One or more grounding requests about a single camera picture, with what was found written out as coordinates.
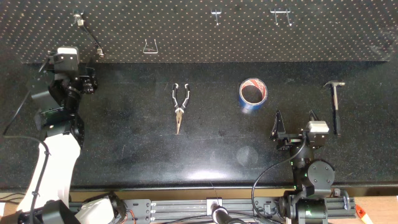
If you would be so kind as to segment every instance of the black pegboard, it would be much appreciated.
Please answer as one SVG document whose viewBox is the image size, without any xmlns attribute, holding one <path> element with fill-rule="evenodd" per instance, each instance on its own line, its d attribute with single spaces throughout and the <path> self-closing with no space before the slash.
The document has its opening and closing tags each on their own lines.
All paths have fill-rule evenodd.
<svg viewBox="0 0 398 224">
<path fill-rule="evenodd" d="M 73 23 L 74 9 L 102 45 L 98 62 L 275 62 L 389 60 L 398 44 L 397 5 L 387 1 L 15 1 L 0 3 L 0 41 L 23 63 L 48 50 L 93 44 Z M 275 24 L 270 9 L 287 9 Z M 222 11 L 217 26 L 211 11 Z M 158 54 L 142 52 L 145 39 Z"/>
</svg>

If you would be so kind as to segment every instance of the black table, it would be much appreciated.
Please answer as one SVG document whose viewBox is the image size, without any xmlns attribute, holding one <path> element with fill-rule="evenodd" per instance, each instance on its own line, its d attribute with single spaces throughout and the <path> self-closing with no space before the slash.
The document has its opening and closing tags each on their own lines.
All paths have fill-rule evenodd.
<svg viewBox="0 0 398 224">
<path fill-rule="evenodd" d="M 114 63 L 95 65 L 99 88 L 85 95 L 80 114 L 86 137 L 72 177 L 72 190 L 249 187 L 271 164 L 288 158 L 269 140 L 276 110 L 289 133 L 298 133 L 314 109 L 330 127 L 315 157 L 336 169 L 335 185 L 398 185 L 397 59 L 391 62 Z M 1 129 L 22 100 L 36 65 L 2 66 Z M 239 84 L 260 78 L 269 96 L 245 114 Z M 333 135 L 332 79 L 338 89 L 342 137 Z M 190 103 L 175 132 L 173 83 L 189 83 Z M 182 100 L 185 91 L 179 91 Z M 11 133 L 38 135 L 29 100 Z M 0 189 L 25 189 L 37 145 L 0 139 Z M 263 187 L 291 187 L 288 164 L 263 178 Z"/>
</svg>

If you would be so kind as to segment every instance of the wooden surface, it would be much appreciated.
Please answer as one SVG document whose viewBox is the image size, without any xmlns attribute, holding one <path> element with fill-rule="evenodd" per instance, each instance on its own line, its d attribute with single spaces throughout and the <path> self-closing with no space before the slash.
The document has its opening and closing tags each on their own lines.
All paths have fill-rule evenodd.
<svg viewBox="0 0 398 224">
<path fill-rule="evenodd" d="M 390 197 L 355 197 L 356 204 L 360 205 L 369 215 L 373 223 L 398 223 L 398 198 Z M 17 205 L 6 204 L 4 215 L 10 215 L 16 211 Z M 343 220 L 329 220 L 332 224 L 363 224 L 359 218 Z"/>
</svg>

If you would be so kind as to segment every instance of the tape roll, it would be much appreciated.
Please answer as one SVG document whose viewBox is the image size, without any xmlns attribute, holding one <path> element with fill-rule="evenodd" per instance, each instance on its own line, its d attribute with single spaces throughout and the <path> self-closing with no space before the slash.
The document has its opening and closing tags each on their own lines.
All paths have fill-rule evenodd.
<svg viewBox="0 0 398 224">
<path fill-rule="evenodd" d="M 242 91 L 244 88 L 248 86 L 256 87 L 262 95 L 262 100 L 258 103 L 251 103 L 247 99 L 243 97 Z M 248 109 L 248 110 L 258 110 L 264 104 L 268 97 L 268 90 L 266 84 L 258 78 L 248 78 L 247 80 L 243 81 L 241 86 L 239 87 L 239 102 L 241 105 Z"/>
</svg>

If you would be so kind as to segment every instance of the white robotic arm segment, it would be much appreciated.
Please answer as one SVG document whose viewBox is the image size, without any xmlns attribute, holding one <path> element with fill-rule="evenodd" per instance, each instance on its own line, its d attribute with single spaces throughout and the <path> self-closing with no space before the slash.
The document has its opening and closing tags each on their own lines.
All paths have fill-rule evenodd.
<svg viewBox="0 0 398 224">
<path fill-rule="evenodd" d="M 44 143 L 49 147 L 50 157 L 44 171 L 35 208 L 43 207 L 49 200 L 62 200 L 69 207 L 70 182 L 73 167 L 80 155 L 80 146 L 71 134 L 58 134 L 47 137 Z M 39 151 L 39 159 L 26 196 L 17 208 L 17 210 L 22 210 L 23 212 L 30 211 L 33 199 L 32 192 L 35 190 L 43 167 L 45 149 L 41 144 L 39 145 Z"/>
</svg>

